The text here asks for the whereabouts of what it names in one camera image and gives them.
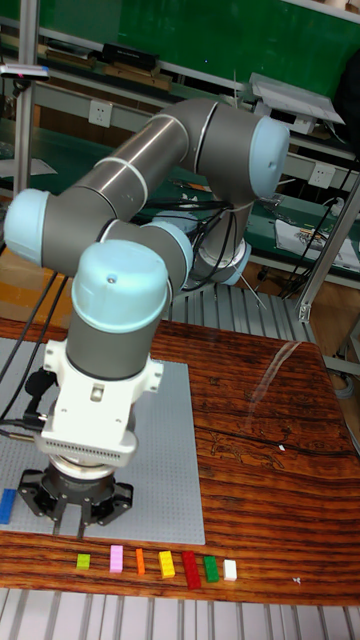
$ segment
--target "lego brick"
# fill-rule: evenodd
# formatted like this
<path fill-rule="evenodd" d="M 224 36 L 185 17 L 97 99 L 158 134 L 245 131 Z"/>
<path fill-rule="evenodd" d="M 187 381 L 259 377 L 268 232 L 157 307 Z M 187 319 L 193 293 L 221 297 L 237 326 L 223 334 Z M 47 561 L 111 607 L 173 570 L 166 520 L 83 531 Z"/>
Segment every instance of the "lego brick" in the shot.
<path fill-rule="evenodd" d="M 224 560 L 223 570 L 224 570 L 224 580 L 228 580 L 229 582 L 235 582 L 235 580 L 237 579 L 235 560 Z"/>
<path fill-rule="evenodd" d="M 90 554 L 79 553 L 76 562 L 77 569 L 88 569 L 90 567 Z"/>
<path fill-rule="evenodd" d="M 172 561 L 171 551 L 160 551 L 159 563 L 161 576 L 163 578 L 173 578 L 175 575 L 175 569 Z"/>
<path fill-rule="evenodd" d="M 184 565 L 188 589 L 200 589 L 201 581 L 194 552 L 183 551 L 181 557 Z"/>
<path fill-rule="evenodd" d="M 216 566 L 216 558 L 214 556 L 204 556 L 204 567 L 206 574 L 206 582 L 219 582 L 219 572 Z"/>
<path fill-rule="evenodd" d="M 16 489 L 4 489 L 0 502 L 0 524 L 9 524 Z"/>
<path fill-rule="evenodd" d="M 110 573 L 121 573 L 123 569 L 123 547 L 112 544 L 110 547 Z"/>
<path fill-rule="evenodd" d="M 145 563 L 142 549 L 136 549 L 136 564 L 138 568 L 138 575 L 143 576 L 145 573 Z"/>

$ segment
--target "cardboard box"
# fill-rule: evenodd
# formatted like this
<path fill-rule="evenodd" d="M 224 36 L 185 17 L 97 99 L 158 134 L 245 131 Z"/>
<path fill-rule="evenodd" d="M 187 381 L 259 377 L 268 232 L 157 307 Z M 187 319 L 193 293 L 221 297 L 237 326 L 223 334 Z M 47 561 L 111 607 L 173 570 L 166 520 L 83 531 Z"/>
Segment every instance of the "cardboard box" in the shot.
<path fill-rule="evenodd" d="M 51 275 L 52 271 L 49 269 L 42 269 L 5 249 L 0 258 L 0 317 L 26 321 Z M 62 278 L 61 274 L 57 276 L 34 322 L 45 322 Z M 53 326 L 64 329 L 69 327 L 72 310 L 71 285 L 72 280 L 69 280 L 52 317 Z"/>

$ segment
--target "pink lego brick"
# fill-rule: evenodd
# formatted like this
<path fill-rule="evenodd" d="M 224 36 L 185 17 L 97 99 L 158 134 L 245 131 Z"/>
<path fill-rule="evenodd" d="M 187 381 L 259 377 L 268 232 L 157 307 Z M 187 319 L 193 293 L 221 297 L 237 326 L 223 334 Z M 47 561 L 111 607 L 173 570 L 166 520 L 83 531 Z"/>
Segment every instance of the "pink lego brick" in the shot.
<path fill-rule="evenodd" d="M 113 544 L 110 547 L 110 573 L 121 573 L 123 569 L 123 547 Z"/>

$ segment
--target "white lego brick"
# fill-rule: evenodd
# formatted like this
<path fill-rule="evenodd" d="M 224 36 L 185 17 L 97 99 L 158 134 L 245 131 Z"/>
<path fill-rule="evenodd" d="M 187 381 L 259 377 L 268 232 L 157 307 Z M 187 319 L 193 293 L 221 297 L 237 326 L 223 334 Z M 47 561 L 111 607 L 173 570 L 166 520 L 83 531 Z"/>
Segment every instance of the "white lego brick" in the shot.
<path fill-rule="evenodd" d="M 224 580 L 235 582 L 237 579 L 236 561 L 224 560 L 223 562 Z"/>

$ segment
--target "yellow lego brick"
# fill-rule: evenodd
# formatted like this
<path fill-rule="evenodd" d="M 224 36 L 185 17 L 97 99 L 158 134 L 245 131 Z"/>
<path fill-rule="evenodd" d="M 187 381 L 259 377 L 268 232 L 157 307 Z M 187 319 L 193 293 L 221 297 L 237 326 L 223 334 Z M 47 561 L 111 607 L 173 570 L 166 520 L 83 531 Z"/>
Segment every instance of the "yellow lego brick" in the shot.
<path fill-rule="evenodd" d="M 88 553 L 79 553 L 76 562 L 77 569 L 88 569 L 90 567 L 90 555 Z"/>
<path fill-rule="evenodd" d="M 171 551 L 160 551 L 159 563 L 162 578 L 173 578 L 175 575 L 174 563 L 172 561 Z"/>

